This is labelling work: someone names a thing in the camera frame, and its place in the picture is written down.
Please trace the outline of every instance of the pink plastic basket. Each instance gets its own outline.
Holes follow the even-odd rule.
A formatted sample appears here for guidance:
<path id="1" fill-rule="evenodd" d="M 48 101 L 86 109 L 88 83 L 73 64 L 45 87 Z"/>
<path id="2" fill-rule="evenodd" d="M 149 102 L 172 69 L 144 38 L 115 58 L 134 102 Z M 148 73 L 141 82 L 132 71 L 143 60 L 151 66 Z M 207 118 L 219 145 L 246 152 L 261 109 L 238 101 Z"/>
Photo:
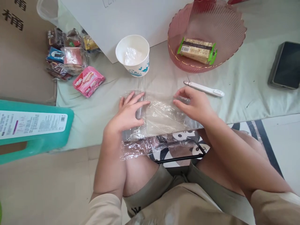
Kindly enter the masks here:
<path id="1" fill-rule="evenodd" d="M 193 3 L 179 10 L 168 31 L 170 57 L 178 68 L 188 73 L 203 73 L 218 67 L 237 52 L 246 36 L 242 14 L 234 6 L 223 0 L 200 2 L 201 7 L 191 18 Z M 203 64 L 177 54 L 184 36 L 216 43 L 218 53 L 214 64 Z"/>

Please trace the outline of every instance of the white paper cup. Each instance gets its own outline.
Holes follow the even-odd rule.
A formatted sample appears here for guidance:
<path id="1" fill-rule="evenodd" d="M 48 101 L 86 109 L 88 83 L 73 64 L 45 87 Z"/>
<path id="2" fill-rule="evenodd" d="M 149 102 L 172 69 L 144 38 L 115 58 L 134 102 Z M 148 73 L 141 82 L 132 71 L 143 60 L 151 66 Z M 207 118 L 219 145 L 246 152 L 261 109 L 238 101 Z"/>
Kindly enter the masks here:
<path id="1" fill-rule="evenodd" d="M 125 64 L 125 54 L 127 48 L 134 48 L 141 53 L 141 57 L 135 61 L 133 65 Z M 134 77 L 143 77 L 149 71 L 149 43 L 140 35 L 129 35 L 124 37 L 116 47 L 116 56 L 120 63 L 128 70 Z"/>

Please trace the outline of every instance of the barcode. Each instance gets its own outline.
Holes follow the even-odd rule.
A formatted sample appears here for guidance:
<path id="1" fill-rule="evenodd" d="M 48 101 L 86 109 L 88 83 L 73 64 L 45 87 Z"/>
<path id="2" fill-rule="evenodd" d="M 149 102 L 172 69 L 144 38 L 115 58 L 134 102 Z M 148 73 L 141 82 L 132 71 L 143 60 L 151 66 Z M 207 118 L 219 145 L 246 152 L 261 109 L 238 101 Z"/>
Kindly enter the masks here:
<path id="1" fill-rule="evenodd" d="M 190 48 L 186 46 L 182 46 L 181 51 L 182 52 L 189 52 Z"/>

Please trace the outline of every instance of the beige shorts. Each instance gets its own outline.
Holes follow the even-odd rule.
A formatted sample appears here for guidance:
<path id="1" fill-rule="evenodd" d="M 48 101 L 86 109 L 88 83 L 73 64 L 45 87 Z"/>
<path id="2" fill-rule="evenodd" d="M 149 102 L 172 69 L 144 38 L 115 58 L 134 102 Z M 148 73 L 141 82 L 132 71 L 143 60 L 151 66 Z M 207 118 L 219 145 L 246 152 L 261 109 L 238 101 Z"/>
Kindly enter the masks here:
<path id="1" fill-rule="evenodd" d="M 255 224 L 253 209 L 244 196 L 221 186 L 198 170 L 192 163 L 186 175 L 174 177 L 163 165 L 160 165 L 154 176 L 141 190 L 132 196 L 124 198 L 128 215 L 133 217 L 159 199 L 165 192 L 181 183 L 198 184 L 223 212 L 233 215 L 247 224 Z"/>

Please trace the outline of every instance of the hand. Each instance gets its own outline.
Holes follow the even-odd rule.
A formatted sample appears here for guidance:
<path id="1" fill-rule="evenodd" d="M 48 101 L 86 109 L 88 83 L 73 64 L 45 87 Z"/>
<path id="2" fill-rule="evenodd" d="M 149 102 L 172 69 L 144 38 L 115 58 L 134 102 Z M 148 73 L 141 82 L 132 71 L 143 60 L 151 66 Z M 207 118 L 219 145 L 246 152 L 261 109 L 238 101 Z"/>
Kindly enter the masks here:
<path id="1" fill-rule="evenodd" d="M 144 124 L 143 119 L 136 119 L 135 112 L 142 107 L 143 105 L 147 105 L 150 101 L 142 101 L 137 102 L 142 96 L 144 96 L 144 92 L 139 95 L 134 96 L 134 91 L 128 95 L 125 99 L 121 98 L 119 102 L 119 111 L 118 113 L 108 122 L 106 129 L 111 129 L 116 132 L 122 132 L 125 130 L 129 130 L 133 127 L 138 127 Z"/>
<path id="2" fill-rule="evenodd" d="M 197 91 L 191 87 L 183 87 L 179 89 L 174 97 L 182 96 L 190 99 L 190 104 L 186 105 L 181 101 L 175 99 L 173 103 L 181 111 L 188 115 L 193 120 L 201 123 L 202 125 L 206 124 L 208 121 L 211 121 L 213 118 L 218 117 L 217 114 L 212 109 L 209 100 L 204 92 Z"/>

